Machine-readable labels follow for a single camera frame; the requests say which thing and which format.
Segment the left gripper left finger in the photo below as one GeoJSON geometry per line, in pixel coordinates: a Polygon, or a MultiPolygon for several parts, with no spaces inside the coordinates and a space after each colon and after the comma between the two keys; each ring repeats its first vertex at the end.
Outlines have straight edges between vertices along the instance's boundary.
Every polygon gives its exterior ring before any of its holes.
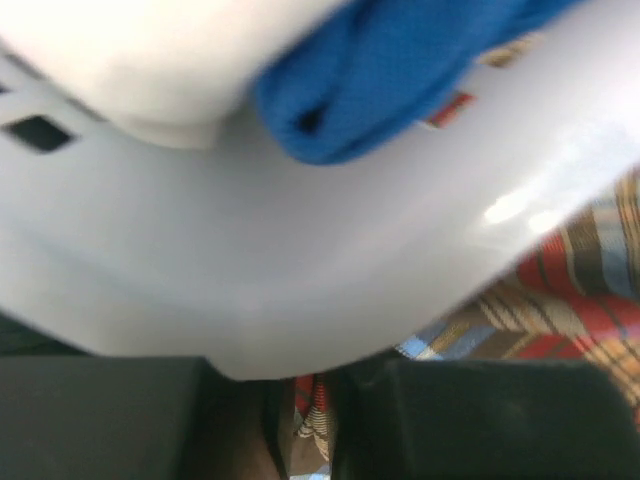
{"type": "Polygon", "coordinates": [[[278,391],[198,358],[1,361],[5,479],[284,479],[278,391]]]}

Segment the red plaid long sleeve shirt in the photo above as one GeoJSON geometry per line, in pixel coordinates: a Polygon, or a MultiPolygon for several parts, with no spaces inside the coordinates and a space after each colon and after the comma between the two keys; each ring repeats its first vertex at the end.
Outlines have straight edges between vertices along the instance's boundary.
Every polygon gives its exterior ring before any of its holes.
{"type": "MultiPolygon", "coordinates": [[[[576,362],[604,372],[639,435],[639,175],[606,188],[515,269],[371,359],[576,362]]],[[[335,479],[335,374],[296,381],[292,472],[335,479]]]]}

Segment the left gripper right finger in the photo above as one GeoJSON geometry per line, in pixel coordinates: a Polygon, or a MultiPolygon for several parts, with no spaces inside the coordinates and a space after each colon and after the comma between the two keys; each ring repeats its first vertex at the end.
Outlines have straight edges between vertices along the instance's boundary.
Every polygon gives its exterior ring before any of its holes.
{"type": "Polygon", "coordinates": [[[619,389],[576,362],[376,359],[339,370],[335,479],[635,479],[619,389]]]}

